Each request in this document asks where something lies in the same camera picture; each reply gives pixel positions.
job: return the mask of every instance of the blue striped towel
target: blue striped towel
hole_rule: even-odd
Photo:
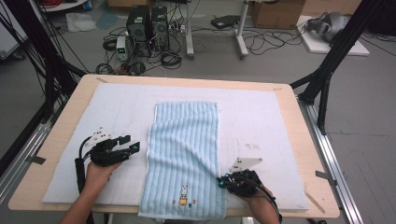
[[[139,216],[221,219],[225,190],[220,176],[219,111],[215,103],[156,105],[148,140],[148,173]]]

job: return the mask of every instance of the desk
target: desk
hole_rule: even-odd
[[[84,113],[99,83],[125,83],[157,86],[181,86],[234,90],[273,91],[279,103],[283,120],[290,138],[309,210],[302,213],[282,212],[284,217],[338,217],[338,205],[326,179],[315,176],[323,172],[314,143],[304,122],[294,93],[289,85],[218,80],[180,79],[162,77],[115,77],[87,75],[78,84],[63,113],[53,126],[37,156],[47,159],[44,164],[32,163],[11,200],[13,210],[65,211],[70,204],[42,203],[47,187],[63,150],[68,144],[80,117]],[[137,213],[137,206],[96,205],[95,212]],[[227,216],[250,216],[246,209],[229,209]]]
[[[242,11],[241,11],[241,17],[239,20],[239,27],[237,30],[235,30],[235,37],[236,41],[238,43],[238,46],[241,50],[241,58],[245,58],[248,56],[248,49],[245,44],[245,40],[242,37],[242,32],[244,31],[244,24],[245,24],[245,18],[247,17],[248,13],[248,2],[249,1],[256,1],[256,0],[244,0],[242,4]],[[194,46],[192,44],[192,33],[191,33],[191,0],[187,0],[187,24],[186,24],[186,48],[187,48],[187,57],[189,59],[194,58]]]

